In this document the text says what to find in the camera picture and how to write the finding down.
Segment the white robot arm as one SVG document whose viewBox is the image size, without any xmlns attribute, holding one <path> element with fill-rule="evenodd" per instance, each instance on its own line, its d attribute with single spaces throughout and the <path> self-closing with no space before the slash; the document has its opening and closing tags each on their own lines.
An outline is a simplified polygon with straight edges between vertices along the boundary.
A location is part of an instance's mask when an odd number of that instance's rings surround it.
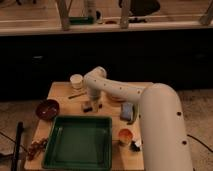
<svg viewBox="0 0 213 171">
<path fill-rule="evenodd" d="M 100 66 L 84 75 L 88 97 L 95 103 L 104 91 L 138 106 L 145 171 L 193 171 L 184 114 L 176 91 L 162 83 L 137 86 L 107 79 L 106 75 Z"/>
</svg>

